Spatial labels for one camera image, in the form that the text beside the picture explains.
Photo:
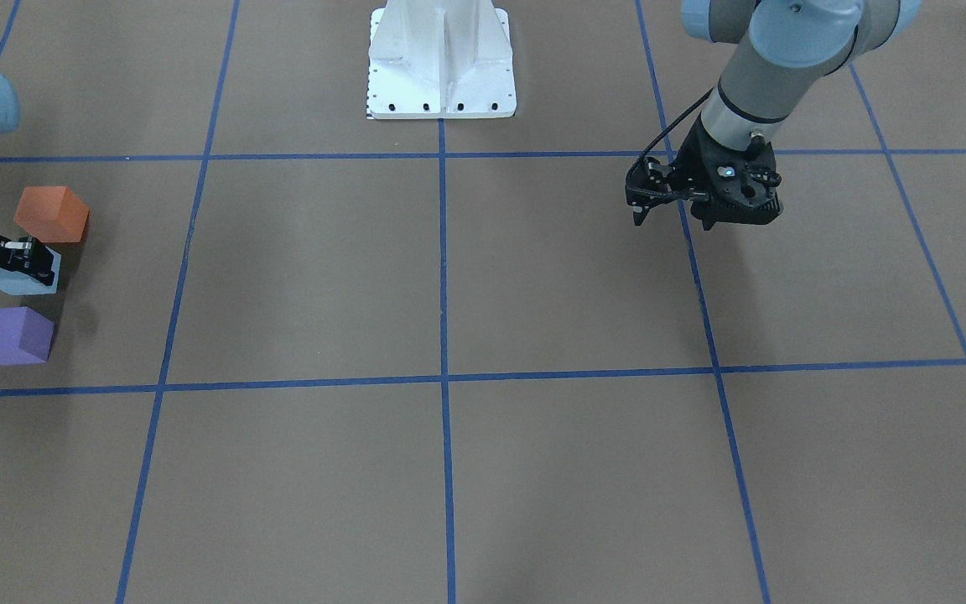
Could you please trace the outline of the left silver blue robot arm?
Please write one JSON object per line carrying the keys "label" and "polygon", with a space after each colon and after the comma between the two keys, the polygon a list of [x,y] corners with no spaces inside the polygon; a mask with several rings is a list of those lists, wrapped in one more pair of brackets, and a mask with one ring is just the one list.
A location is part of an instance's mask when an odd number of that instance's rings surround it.
{"label": "left silver blue robot arm", "polygon": [[895,39],[920,1],[683,1],[691,37],[732,44],[710,91],[683,111],[693,126],[674,160],[644,149],[625,180],[633,221],[687,201],[704,230],[781,216],[773,138],[810,88]]}

